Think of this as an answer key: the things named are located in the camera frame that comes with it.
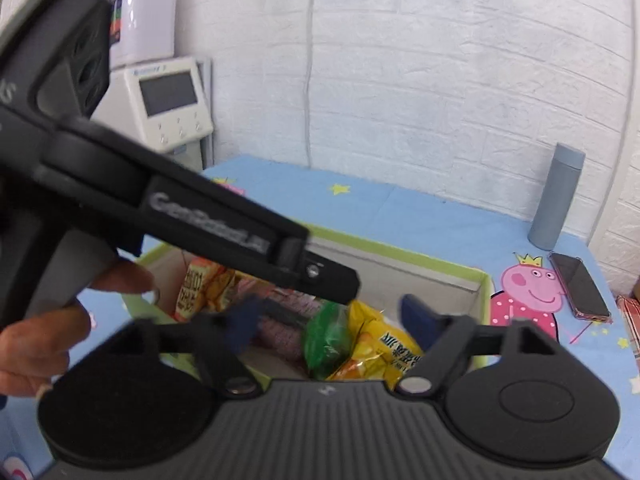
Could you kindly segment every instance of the green snack package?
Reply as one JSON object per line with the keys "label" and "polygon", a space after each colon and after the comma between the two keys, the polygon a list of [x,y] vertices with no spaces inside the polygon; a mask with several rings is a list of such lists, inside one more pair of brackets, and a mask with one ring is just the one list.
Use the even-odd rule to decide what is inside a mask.
{"label": "green snack package", "polygon": [[346,308],[327,301],[307,323],[302,336],[306,365],[314,379],[324,380],[349,357],[351,333]]}

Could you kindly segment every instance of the gray thermos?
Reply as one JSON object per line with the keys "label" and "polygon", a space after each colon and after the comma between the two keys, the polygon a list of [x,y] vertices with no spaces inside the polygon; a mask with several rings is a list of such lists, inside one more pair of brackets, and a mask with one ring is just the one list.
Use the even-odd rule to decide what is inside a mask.
{"label": "gray thermos", "polygon": [[584,152],[560,142],[556,144],[545,189],[529,230],[529,242],[537,248],[550,251],[556,246],[583,165]]}

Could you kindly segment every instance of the cartoon pig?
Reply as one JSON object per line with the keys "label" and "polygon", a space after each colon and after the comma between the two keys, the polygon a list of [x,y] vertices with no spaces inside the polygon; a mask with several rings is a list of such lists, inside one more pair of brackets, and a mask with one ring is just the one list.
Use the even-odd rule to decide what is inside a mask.
{"label": "cartoon pig", "polygon": [[558,340],[555,312],[562,307],[564,290],[556,272],[542,266],[542,256],[518,256],[518,264],[502,273],[502,291],[491,297],[489,323],[505,326],[513,318],[531,319]]}

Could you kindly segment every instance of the table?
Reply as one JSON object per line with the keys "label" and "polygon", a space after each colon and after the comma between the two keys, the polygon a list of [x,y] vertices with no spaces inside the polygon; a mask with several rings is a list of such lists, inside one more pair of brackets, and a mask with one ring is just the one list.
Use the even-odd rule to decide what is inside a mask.
{"label": "table", "polygon": [[[204,172],[209,178],[244,189],[246,196],[280,214],[399,248],[478,267],[492,275],[496,291],[516,255],[547,253],[527,240],[528,222],[389,184],[368,182],[329,171],[307,170],[240,156]],[[158,241],[145,239],[145,249]],[[606,460],[629,479],[640,480],[640,375],[614,299],[598,265],[577,237],[562,234],[557,252],[579,256],[612,313],[612,324],[575,319],[565,304],[555,314],[559,341],[615,392],[622,419]],[[84,291],[91,312],[91,337],[72,351],[72,363],[129,320],[117,294]],[[0,458],[22,456],[35,474],[50,457],[37,432],[34,402],[10,399],[0,413]]]}

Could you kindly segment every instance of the yellow crown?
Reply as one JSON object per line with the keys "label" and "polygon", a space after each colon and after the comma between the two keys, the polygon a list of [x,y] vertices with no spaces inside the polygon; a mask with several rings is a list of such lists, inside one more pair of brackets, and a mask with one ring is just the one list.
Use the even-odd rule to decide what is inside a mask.
{"label": "yellow crown", "polygon": [[535,258],[532,258],[529,254],[526,254],[526,256],[520,256],[519,254],[516,254],[516,258],[518,259],[521,265],[531,265],[534,267],[542,267],[542,256],[537,256]]}

